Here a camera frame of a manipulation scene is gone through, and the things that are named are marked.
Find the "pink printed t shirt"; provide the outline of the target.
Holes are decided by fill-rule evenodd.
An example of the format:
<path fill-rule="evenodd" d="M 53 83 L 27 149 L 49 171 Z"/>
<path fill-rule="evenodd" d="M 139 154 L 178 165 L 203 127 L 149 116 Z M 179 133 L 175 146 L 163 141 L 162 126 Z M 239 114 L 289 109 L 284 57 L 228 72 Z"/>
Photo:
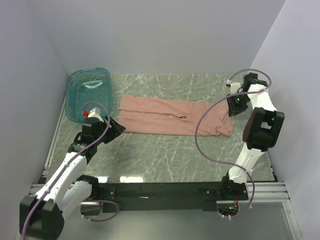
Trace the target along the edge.
<path fill-rule="evenodd" d="M 118 122 L 127 133 L 193 136 L 200 118 L 211 106 L 208 101 L 123 95 Z M 233 131 L 228 105 L 219 103 L 203 118 L 197 135 L 230 137 Z"/>

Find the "teal transparent plastic bin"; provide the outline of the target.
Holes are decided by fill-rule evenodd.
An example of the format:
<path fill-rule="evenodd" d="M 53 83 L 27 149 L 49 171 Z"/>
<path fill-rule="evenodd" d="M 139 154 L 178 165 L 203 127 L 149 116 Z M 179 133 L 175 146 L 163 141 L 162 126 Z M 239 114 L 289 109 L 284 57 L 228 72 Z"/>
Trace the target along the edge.
<path fill-rule="evenodd" d="M 100 109 L 103 117 L 113 108 L 112 82 L 110 72 L 104 68 L 78 70 L 67 80 L 65 115 L 69 120 L 82 123 L 83 111 L 88 102 L 99 102 L 107 109 Z"/>

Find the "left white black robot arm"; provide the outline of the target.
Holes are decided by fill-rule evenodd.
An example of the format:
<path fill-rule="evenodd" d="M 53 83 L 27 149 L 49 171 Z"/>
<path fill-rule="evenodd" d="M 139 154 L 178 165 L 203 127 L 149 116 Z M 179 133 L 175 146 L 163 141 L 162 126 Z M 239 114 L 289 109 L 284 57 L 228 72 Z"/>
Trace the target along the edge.
<path fill-rule="evenodd" d="M 69 214 L 84 201 L 94 202 L 99 206 L 111 204 L 115 206 L 115 213 L 119 213 L 118 203 L 103 198 L 99 180 L 80 173 L 96 154 L 99 144 L 113 141 L 125 129 L 111 117 L 107 121 L 96 116 L 85 119 L 82 130 L 75 136 L 64 160 L 50 180 L 34 196 L 25 196 L 21 200 L 21 239 L 58 239 Z"/>

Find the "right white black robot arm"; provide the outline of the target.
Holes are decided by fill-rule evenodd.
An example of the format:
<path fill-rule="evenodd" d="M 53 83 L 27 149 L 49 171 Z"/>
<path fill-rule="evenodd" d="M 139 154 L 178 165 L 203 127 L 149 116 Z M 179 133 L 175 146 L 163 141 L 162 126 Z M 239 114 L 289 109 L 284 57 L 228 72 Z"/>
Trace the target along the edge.
<path fill-rule="evenodd" d="M 251 105 L 252 113 L 243 130 L 242 150 L 235 165 L 221 180 L 219 193 L 226 200 L 247 198 L 248 174 L 257 160 L 278 140 L 285 114 L 273 105 L 267 87 L 267 82 L 259 80 L 258 74 L 253 72 L 244 75 L 242 84 L 230 85 L 231 97 L 227 99 L 229 116 L 244 112 L 248 105 Z"/>

